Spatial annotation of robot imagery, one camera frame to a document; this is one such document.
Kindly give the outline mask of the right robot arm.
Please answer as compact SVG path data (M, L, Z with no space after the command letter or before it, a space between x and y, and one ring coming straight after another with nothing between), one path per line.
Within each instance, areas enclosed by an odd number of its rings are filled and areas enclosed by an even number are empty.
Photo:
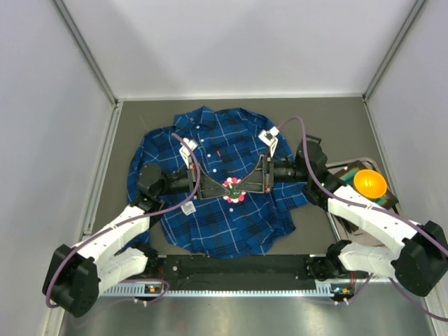
M362 196L328 171L319 138L308 136L294 161L261 155L255 169L238 182L241 193L268 193L276 182L303 182L308 202L354 224L381 242L364 246L344 240L328 248L331 274L368 272L398 281L406 290L426 297L447 273L447 238L433 221L422 225L386 210Z

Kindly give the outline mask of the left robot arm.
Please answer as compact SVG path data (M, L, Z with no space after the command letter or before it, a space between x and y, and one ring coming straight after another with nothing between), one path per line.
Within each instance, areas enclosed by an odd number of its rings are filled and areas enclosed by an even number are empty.
M74 246L63 244L54 251L43 283L45 303L76 318L85 315L102 293L145 270L148 256L128 244L169 212L160 196L230 198L231 185L231 181L213 180L194 162L173 175L163 174L158 164L145 164L137 181L138 195L117 218Z

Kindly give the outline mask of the pink pompom brooch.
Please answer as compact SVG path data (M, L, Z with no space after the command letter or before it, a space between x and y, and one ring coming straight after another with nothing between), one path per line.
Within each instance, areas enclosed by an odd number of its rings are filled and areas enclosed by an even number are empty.
M240 190L236 189L237 185L241 181L242 180L240 178L235 178L235 177L228 177L224 181L223 186L230 192L229 195L223 196L223 199L225 201L227 201L228 203L234 203L234 204L244 201L246 193L244 191L240 191Z

